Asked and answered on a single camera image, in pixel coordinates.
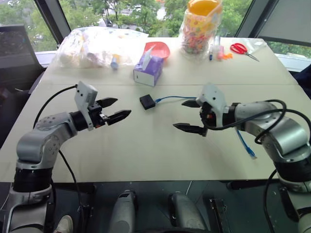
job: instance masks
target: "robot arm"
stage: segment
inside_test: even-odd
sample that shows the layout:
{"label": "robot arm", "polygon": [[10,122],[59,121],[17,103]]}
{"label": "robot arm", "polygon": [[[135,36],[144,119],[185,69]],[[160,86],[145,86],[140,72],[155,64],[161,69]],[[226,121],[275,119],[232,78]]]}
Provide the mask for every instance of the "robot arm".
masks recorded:
{"label": "robot arm", "polygon": [[98,128],[125,119],[130,110],[112,116],[102,113],[103,108],[117,99],[95,101],[97,90],[79,82],[75,101],[79,111],[47,116],[25,134],[17,144],[17,167],[14,184],[7,202],[4,233],[52,232],[53,204],[48,202],[52,187],[52,169],[62,144],[78,131]]}
{"label": "robot arm", "polygon": [[280,111],[269,101],[234,103],[227,106],[223,93],[214,85],[204,86],[196,100],[188,100],[182,105],[201,108],[200,117],[204,126],[187,123],[177,123],[174,126],[202,136],[206,136],[208,129],[223,130],[237,121],[272,110],[269,114],[236,127],[254,136],[260,135],[260,142],[272,159],[286,189],[282,196],[283,203],[290,200],[289,203],[295,210],[292,219],[299,220],[299,232],[311,232],[311,149],[306,131],[296,121],[284,116],[275,127],[261,135],[278,120]]}

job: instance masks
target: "sneaker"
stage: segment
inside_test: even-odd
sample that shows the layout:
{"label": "sneaker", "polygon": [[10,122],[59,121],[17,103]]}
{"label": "sneaker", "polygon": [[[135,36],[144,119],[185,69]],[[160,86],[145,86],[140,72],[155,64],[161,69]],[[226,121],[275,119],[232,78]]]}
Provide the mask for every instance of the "sneaker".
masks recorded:
{"label": "sneaker", "polygon": [[72,218],[69,215],[63,216],[54,233],[73,233]]}

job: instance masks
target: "purple tissue box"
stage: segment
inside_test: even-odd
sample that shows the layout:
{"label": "purple tissue box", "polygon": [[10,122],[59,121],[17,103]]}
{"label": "purple tissue box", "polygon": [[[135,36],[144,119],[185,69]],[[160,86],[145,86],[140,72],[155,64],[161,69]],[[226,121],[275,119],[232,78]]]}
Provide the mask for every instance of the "purple tissue box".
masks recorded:
{"label": "purple tissue box", "polygon": [[143,70],[142,65],[144,58],[145,54],[141,57],[139,63],[135,65],[133,71],[134,81],[149,86],[155,86],[158,78],[162,73],[164,59],[152,56],[146,69]]}

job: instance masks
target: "plastic bag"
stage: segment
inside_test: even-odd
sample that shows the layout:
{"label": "plastic bag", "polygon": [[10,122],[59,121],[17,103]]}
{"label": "plastic bag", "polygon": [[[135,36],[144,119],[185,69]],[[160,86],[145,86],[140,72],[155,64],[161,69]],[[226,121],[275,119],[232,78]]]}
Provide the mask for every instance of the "plastic bag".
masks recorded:
{"label": "plastic bag", "polygon": [[233,39],[233,44],[234,43],[241,43],[245,45],[249,54],[253,54],[261,48],[267,46],[267,43],[260,38],[235,38]]}
{"label": "plastic bag", "polygon": [[117,55],[119,65],[135,65],[147,37],[130,29],[79,28],[64,39],[54,59],[60,67],[92,68],[110,66]]}
{"label": "plastic bag", "polygon": [[207,16],[199,16],[185,11],[184,21],[179,30],[182,50],[188,54],[203,54],[208,51],[208,42],[212,41],[221,23],[222,1]]}

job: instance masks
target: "window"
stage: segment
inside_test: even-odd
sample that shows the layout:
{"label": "window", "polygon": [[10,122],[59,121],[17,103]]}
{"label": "window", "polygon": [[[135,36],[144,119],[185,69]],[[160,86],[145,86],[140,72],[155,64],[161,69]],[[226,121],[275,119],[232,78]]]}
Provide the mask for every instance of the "window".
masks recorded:
{"label": "window", "polygon": [[[176,37],[189,0],[59,0],[75,29],[108,26],[148,33],[150,37]],[[234,37],[252,0],[223,0],[221,36]]]}
{"label": "window", "polygon": [[24,24],[34,51],[56,50],[56,41],[34,0],[0,1],[0,25]]}
{"label": "window", "polygon": [[297,58],[311,58],[311,47],[267,41],[274,53]]}

